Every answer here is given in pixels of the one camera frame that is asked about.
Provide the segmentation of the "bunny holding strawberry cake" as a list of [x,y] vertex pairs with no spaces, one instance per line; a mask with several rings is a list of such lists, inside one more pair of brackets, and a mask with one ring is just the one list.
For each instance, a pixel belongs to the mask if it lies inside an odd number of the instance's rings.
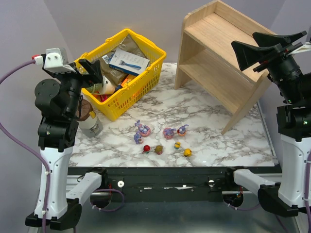
[[142,138],[140,132],[136,132],[136,134],[134,135],[134,141],[136,144],[142,144],[143,143],[143,138]]

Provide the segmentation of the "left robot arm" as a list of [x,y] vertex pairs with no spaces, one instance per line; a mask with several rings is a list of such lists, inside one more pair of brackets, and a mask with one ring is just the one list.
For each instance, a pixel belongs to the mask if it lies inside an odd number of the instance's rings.
[[61,71],[58,67],[51,72],[44,67],[51,78],[42,80],[35,87],[35,106],[42,115],[38,146],[43,163],[37,206],[25,219],[29,227],[49,226],[57,231],[75,228],[83,204],[102,185],[103,170],[88,172],[84,181],[66,192],[77,119],[82,111],[81,90],[103,81],[99,61],[80,59],[78,63],[86,70],[85,74],[79,72],[75,63],[66,65],[69,71]]

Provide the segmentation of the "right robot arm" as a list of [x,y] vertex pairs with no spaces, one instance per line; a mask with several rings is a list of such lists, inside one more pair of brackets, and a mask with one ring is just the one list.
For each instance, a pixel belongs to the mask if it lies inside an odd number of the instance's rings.
[[306,35],[272,35],[255,32],[252,46],[233,41],[240,70],[268,70],[268,79],[280,90],[284,105],[277,108],[278,132],[282,140],[282,180],[271,182],[242,167],[230,168],[228,183],[245,187],[272,214],[293,217],[311,212],[311,76],[303,74],[294,59],[304,47]]

